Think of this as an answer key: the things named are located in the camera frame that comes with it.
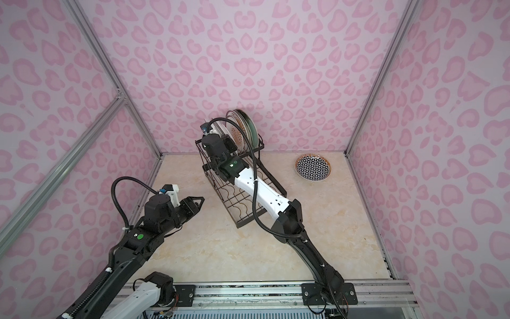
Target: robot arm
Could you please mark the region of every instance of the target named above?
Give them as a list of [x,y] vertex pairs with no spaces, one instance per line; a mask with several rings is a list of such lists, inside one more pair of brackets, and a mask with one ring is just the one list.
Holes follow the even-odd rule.
[[[174,191],[172,186],[176,185],[165,185],[158,195],[154,195],[149,199],[144,207],[145,215],[110,251],[109,263],[106,269],[58,317],[59,319],[101,317],[129,278],[149,260],[154,251],[163,243],[165,234],[174,228],[181,227],[200,211],[204,202],[203,197],[187,197],[181,200],[178,206],[174,207],[172,199],[176,200],[177,197],[164,193]],[[147,304],[137,300],[137,303],[140,303],[138,306],[141,307],[138,309],[145,310],[154,304],[166,305],[174,298],[175,291],[171,277],[160,273],[152,273],[145,278],[145,281],[147,285],[142,289],[150,290],[150,295],[144,295],[145,303],[149,303],[149,305],[147,306]]]
[[[202,147],[211,160],[210,168],[222,180],[238,186],[253,196],[253,169],[240,157],[232,155],[235,149],[231,145],[227,135],[220,136],[214,130],[202,137]],[[332,304],[338,302],[342,297],[341,287],[344,279],[324,260],[310,241],[303,225],[301,203],[298,200],[289,201],[260,179],[257,184],[257,202],[267,210],[274,222],[271,231],[299,235],[299,238],[283,238],[277,235],[274,237],[282,243],[288,243],[307,264],[315,281],[323,286],[321,295],[324,300]]]

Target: beige marble surface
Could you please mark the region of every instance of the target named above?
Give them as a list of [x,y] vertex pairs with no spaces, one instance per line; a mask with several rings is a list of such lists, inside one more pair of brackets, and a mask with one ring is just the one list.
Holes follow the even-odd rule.
[[[375,236],[342,153],[322,153],[331,175],[321,182],[301,178],[294,162],[301,153],[262,153],[262,162],[302,204],[303,223],[322,256],[345,279],[389,278]],[[310,280],[305,263],[255,221],[236,228],[201,170],[199,155],[167,155],[154,188],[178,184],[179,198],[203,196],[201,212],[169,237],[132,277],[153,271],[176,282]],[[272,226],[269,215],[261,220]]]

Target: black and white patterned plate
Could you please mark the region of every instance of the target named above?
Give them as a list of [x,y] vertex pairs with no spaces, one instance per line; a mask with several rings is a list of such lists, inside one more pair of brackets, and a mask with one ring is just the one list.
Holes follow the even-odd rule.
[[306,180],[322,181],[331,173],[331,165],[322,156],[304,154],[296,160],[296,172]]

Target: pink spotted backdrop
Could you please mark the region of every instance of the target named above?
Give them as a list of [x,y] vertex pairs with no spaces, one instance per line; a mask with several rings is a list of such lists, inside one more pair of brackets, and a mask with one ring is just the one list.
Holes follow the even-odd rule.
[[0,229],[112,99],[58,0],[0,3]]
[[242,108],[267,150],[344,150],[406,0],[81,1],[163,151]]
[[426,318],[510,317],[510,2],[427,0],[355,147]]
[[[124,175],[147,182],[155,160],[121,109],[0,260],[0,317],[55,318],[72,304],[103,271],[123,232],[112,182]],[[128,218],[142,190],[131,181],[117,185]]]

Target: black arm segment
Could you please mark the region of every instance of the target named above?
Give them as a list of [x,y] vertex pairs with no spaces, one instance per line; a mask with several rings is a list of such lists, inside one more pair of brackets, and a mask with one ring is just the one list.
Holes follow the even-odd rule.
[[114,252],[111,273],[100,289],[79,310],[78,305],[90,295],[104,273],[99,274],[80,297],[66,309],[65,313],[75,312],[73,319],[100,318],[119,291],[131,276],[152,256],[163,243],[166,233],[180,227],[196,215],[204,202],[203,197],[187,197],[178,207],[173,207],[170,197],[165,194],[152,196],[145,204],[145,215],[137,222],[118,244]]
[[307,231],[304,229],[301,203],[298,200],[289,202],[289,207],[280,214],[271,230],[288,235],[300,234],[302,236],[303,239],[285,239],[277,236],[275,238],[281,242],[288,243],[307,264],[315,281],[323,286],[321,295],[324,300],[333,304],[327,289],[327,282],[329,282],[335,299],[340,301],[342,297],[341,287],[344,284],[344,279],[338,271],[324,260],[310,241]]

